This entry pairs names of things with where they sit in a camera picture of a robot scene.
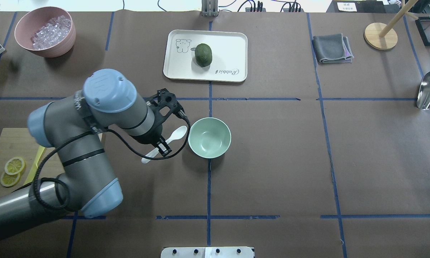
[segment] ice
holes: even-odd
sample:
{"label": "ice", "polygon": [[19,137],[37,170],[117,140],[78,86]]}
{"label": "ice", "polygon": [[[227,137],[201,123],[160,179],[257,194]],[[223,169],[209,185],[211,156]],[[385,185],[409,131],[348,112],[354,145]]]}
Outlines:
{"label": "ice", "polygon": [[71,20],[64,15],[51,18],[32,36],[33,49],[41,50],[58,44],[68,35],[70,28]]}

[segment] blue joint cap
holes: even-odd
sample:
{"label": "blue joint cap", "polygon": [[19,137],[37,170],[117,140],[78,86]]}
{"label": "blue joint cap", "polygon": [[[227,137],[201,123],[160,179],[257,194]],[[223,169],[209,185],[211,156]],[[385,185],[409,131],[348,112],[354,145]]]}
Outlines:
{"label": "blue joint cap", "polygon": [[87,78],[82,89],[87,104],[104,113],[128,109],[137,99],[137,90],[120,72],[102,69]]}
{"label": "blue joint cap", "polygon": [[36,142],[46,148],[54,147],[46,137],[46,132],[44,131],[44,115],[46,114],[46,110],[50,104],[53,102],[47,103],[46,105],[34,110],[30,113],[27,119],[27,127],[31,136],[33,136]]}
{"label": "blue joint cap", "polygon": [[107,186],[98,192],[84,207],[82,213],[88,219],[105,214],[116,208],[123,201],[123,192],[118,178],[113,179]]}

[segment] white label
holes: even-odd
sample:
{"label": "white label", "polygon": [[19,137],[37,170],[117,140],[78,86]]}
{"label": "white label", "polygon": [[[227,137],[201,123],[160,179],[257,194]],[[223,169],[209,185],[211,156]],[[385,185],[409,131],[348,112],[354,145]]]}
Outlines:
{"label": "white label", "polygon": [[355,3],[337,3],[337,8],[342,11],[357,11]]}

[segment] table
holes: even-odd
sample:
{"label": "table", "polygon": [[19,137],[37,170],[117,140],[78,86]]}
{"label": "table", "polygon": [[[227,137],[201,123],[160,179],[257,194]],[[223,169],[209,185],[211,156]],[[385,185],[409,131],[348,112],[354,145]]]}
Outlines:
{"label": "table", "polygon": [[[397,46],[377,51],[364,28],[392,14],[72,12],[74,48],[44,59],[13,38],[24,14],[0,13],[0,132],[113,68],[142,96],[175,93],[192,122],[222,119],[233,139],[216,159],[186,147],[144,165],[107,137],[123,203],[2,240],[0,257],[159,257],[164,247],[208,245],[247,245],[257,257],[430,257],[430,111],[415,107],[430,47],[410,18],[394,27]],[[174,29],[244,33],[245,82],[165,78]],[[316,63],[310,39],[334,33],[349,38],[352,64]],[[164,137],[181,124],[166,122]]]}

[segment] robotic arm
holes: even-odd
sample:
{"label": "robotic arm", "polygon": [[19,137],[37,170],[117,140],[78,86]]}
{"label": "robotic arm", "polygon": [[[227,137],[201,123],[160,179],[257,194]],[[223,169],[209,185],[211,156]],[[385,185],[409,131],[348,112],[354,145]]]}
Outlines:
{"label": "robotic arm", "polygon": [[[170,110],[162,116],[165,106]],[[94,72],[83,90],[33,111],[30,134],[44,147],[63,147],[56,150],[65,172],[56,180],[37,175],[31,186],[0,198],[0,240],[72,211],[92,218],[121,204],[121,186],[96,133],[116,124],[166,156],[172,150],[161,136],[162,123],[172,113],[189,123],[174,94],[162,89],[145,101],[113,69]]]}

